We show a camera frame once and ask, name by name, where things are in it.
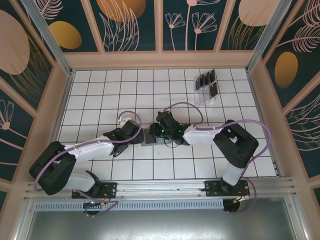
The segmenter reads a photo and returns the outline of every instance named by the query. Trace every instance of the white tiled floor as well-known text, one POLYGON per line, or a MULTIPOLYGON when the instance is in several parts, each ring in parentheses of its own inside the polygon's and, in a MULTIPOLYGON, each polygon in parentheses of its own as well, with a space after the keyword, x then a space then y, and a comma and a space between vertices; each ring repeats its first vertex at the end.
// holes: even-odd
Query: white tiled floor
MULTIPOLYGON (((177 102, 193 103, 193 80, 211 69, 147 69, 77 71, 59 135, 64 144, 94 139, 117 127, 124 110, 139 114, 144 127, 157 112, 177 102)), ((201 107, 204 126, 219 126, 226 120, 259 120, 244 69, 216 69, 220 95, 214 107, 201 107)), ((187 105, 171 110, 180 123, 200 120, 187 105)), ((243 125, 258 139, 257 152, 266 144, 261 127, 243 125)), ((131 145, 118 157, 99 157, 79 168, 92 170, 101 180, 203 179, 222 177, 228 161, 216 145, 169 148, 165 145, 131 145)), ((245 176, 275 176, 269 151, 250 164, 245 176)))

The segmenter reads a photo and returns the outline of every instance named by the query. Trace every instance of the flower drawing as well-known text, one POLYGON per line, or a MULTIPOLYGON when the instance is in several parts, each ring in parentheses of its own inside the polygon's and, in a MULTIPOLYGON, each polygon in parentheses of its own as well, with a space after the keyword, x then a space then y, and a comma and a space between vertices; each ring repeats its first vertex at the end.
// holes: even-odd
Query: flower drawing
POLYGON ((197 50, 198 34, 210 33, 217 30, 215 14, 203 13, 199 18, 199 12, 192 14, 192 24, 195 32, 194 50, 197 50))
MULTIPOLYGON (((8 101, 7 105, 6 105, 6 103, 3 99, 0 100, 0 130, 4 130, 4 131, 9 130, 9 131, 13 132, 14 134, 26 139, 27 138, 26 136, 14 131, 10 128, 11 120, 12 120, 12 117, 14 114, 14 109, 15 109, 15 105, 11 101, 8 101)), ((4 139, 0 138, 0 142, 7 144, 13 148, 23 150, 23 147, 20 147, 16 144, 13 144, 12 142, 6 141, 4 139)), ((0 162, 0 164, 17 165, 15 163, 6 163, 6 162, 0 162)))
POLYGON ((165 20, 168 23, 168 26, 170 28, 170 33, 171 33, 171 41, 172 41, 172 46, 173 50, 175 51, 175 44, 174 44, 174 37, 172 34, 172 29, 174 28, 180 28, 186 25, 185 21, 183 21, 183 17, 181 16, 181 13, 173 13, 172 16, 170 13, 167 13, 165 15, 165 20))
POLYGON ((186 16, 186 28, 185 28, 185 50, 186 51, 188 51, 188 25, 189 25, 190 8, 197 5, 217 4, 219 2, 220 0, 186 0, 186 3, 189 5, 187 16, 186 16))

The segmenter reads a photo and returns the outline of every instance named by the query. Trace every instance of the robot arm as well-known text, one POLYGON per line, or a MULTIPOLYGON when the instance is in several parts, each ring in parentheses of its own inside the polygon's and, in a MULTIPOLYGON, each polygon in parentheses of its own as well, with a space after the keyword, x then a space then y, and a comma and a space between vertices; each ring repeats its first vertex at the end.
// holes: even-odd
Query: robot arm
POLYGON ((157 123, 149 128, 149 133, 158 138, 174 141, 177 145, 216 144, 228 160, 226 171, 221 179, 221 188, 228 192, 235 186, 252 158, 259 143, 239 124, 215 130, 194 128, 191 124, 180 125, 171 112, 159 112, 157 123))
POLYGON ((81 190, 91 196, 95 196, 101 190, 101 181, 90 171, 80 171, 75 168, 85 161, 94 158, 121 154, 130 144, 139 144, 144 140, 143 132, 125 143, 111 143, 110 141, 123 141, 134 136, 139 129, 139 125, 129 120, 122 128, 106 132, 95 140, 87 142, 86 146, 76 148, 74 145, 62 145, 55 141, 49 144, 41 156, 31 166, 29 173, 36 179, 44 166, 57 154, 74 147, 74 150, 63 154, 54 161, 42 174, 39 185, 48 194, 53 195, 61 190, 81 190))

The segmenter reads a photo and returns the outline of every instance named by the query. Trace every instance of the yellow circle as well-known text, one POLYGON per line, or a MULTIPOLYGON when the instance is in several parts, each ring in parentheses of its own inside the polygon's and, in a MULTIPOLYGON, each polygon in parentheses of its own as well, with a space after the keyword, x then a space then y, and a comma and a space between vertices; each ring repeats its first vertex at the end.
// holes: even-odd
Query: yellow circle
POLYGON ((298 71, 298 59, 292 52, 282 53, 275 64, 274 78, 276 84, 285 89, 294 81, 298 71))
POLYGON ((21 74, 30 56, 28 35, 10 14, 0 10, 0 69, 12 75, 21 74))
POLYGON ((274 13, 279 0, 241 0, 239 18, 247 26, 266 25, 274 13))
POLYGON ((136 18, 139 18, 146 9, 146 0, 96 0, 101 11, 110 19, 116 22, 128 22, 132 18, 125 11, 123 2, 133 11, 136 18))
POLYGON ((80 47, 82 38, 78 30, 65 21, 55 21, 49 26, 59 46, 65 49, 76 49, 80 47))

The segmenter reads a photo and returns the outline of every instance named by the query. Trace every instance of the purple cable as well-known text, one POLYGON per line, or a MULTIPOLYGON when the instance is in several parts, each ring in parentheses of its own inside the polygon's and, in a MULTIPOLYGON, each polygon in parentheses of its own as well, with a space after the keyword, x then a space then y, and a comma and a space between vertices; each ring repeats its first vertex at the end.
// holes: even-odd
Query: purple cable
POLYGON ((223 125, 221 125, 221 126, 215 126, 215 127, 197 127, 197 126, 196 126, 197 124, 202 124, 202 123, 204 122, 204 116, 202 115, 202 113, 201 113, 201 111, 199 110, 199 108, 196 107, 195 105, 191 104, 191 103, 184 102, 184 101, 177 102, 177 103, 174 103, 174 104, 168 106, 168 107, 165 108, 163 111, 166 111, 166 110, 168 110, 168 109, 170 109, 170 108, 172 108, 172 107, 174 107, 174 106, 176 106, 176 105, 179 105, 179 104, 187 104, 187 105, 190 105, 190 106, 192 106, 193 108, 195 108, 195 109, 199 112, 199 114, 200 114, 200 116, 201 116, 201 121, 200 121, 200 122, 196 122, 196 123, 193 124, 194 129, 199 130, 199 131, 218 130, 218 129, 223 129, 223 128, 225 128, 225 127, 228 127, 228 126, 231 126, 231 125, 235 125, 235 124, 239 124, 239 123, 254 123, 254 124, 259 124, 261 127, 263 127, 263 128, 266 130, 267 135, 268 135, 268 138, 267 138, 267 143, 266 143, 264 149, 262 149, 262 151, 260 151, 256 156, 252 157, 252 158, 248 161, 247 165, 245 166, 245 168, 244 168, 244 170, 243 170, 243 172, 242 172, 242 174, 241 174, 241 177, 244 178, 244 179, 246 179, 246 180, 252 185, 253 192, 254 192, 253 203, 252 203, 252 205, 251 205, 248 209, 243 210, 243 211, 240 211, 240 212, 233 212, 233 213, 234 213, 234 214, 242 214, 242 213, 245 213, 245 212, 249 211, 250 209, 252 209, 253 206, 256 204, 256 200, 257 200, 257 190, 256 190, 256 187, 255 187, 254 183, 253 183, 249 178, 245 177, 244 174, 245 174, 246 170, 248 169, 249 164, 252 163, 256 158, 260 157, 260 156, 269 148, 269 146, 270 146, 270 144, 271 144, 271 132, 270 132, 269 128, 267 128, 267 126, 264 125, 262 122, 257 121, 257 120, 252 120, 252 119, 237 120, 237 121, 229 122, 229 123, 223 124, 223 125))
MULTIPOLYGON (((135 112, 133 111, 123 111, 119 116, 118 118, 120 118, 122 116, 122 114, 124 113, 131 113, 131 114, 134 114, 138 120, 139 120, 139 129, 138 131, 136 132, 135 135, 133 135, 132 137, 126 139, 126 140, 121 140, 121 141, 116 141, 116 140, 94 140, 94 141, 90 141, 90 142, 84 142, 84 143, 81 143, 77 146, 74 146, 74 147, 71 147, 71 148, 68 148, 60 153, 58 153, 56 156, 54 156, 45 166, 44 168, 39 172, 38 176, 35 178, 35 181, 34 181, 34 185, 33 185, 33 189, 37 192, 39 191, 43 191, 43 189, 41 188, 37 188, 37 184, 39 182, 39 179, 41 178, 41 176, 44 174, 44 172, 47 170, 47 168, 55 161, 57 160, 60 156, 68 153, 68 152, 71 152, 73 150, 76 150, 78 148, 81 148, 81 147, 85 147, 85 146, 88 146, 88 145, 91 145, 91 144, 99 144, 99 143, 115 143, 115 144, 123 144, 123 143, 127 143, 127 142, 130 142, 131 140, 133 140, 136 136, 138 136, 138 134, 140 133, 141 129, 142 129, 142 121, 141 121, 141 118, 138 114, 136 114, 135 112)), ((114 206, 116 206, 119 201, 103 201, 103 200, 99 200, 99 199, 96 199, 96 198, 93 198, 93 197, 90 197, 88 195, 86 195, 84 192, 80 191, 80 190, 76 190, 79 194, 83 195, 84 197, 86 197, 87 199, 90 199, 90 200, 93 200, 93 201, 96 201, 96 202, 100 202, 100 203, 114 203, 112 206, 110 206, 109 208, 107 208, 106 210, 103 211, 103 213, 99 214, 99 215, 102 215, 106 212, 108 212, 111 208, 113 208, 114 206)))

